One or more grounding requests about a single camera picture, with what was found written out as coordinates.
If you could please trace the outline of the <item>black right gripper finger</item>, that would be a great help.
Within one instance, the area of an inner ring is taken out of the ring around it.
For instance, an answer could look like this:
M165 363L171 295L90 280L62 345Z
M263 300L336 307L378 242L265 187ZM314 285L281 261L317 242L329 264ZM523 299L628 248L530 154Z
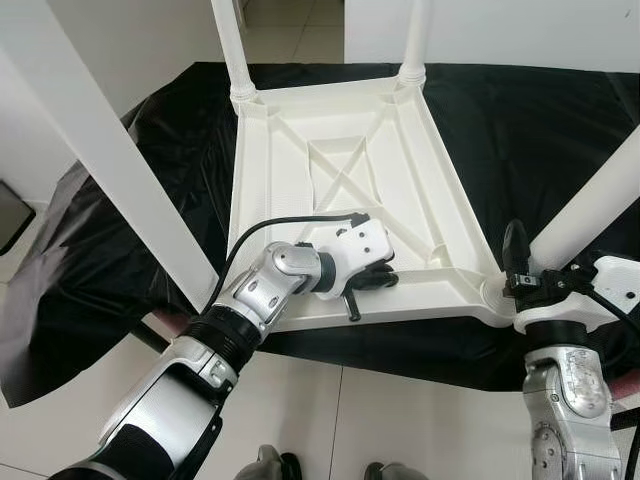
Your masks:
M529 236L522 221L509 221L503 237L504 291L525 291L529 285Z

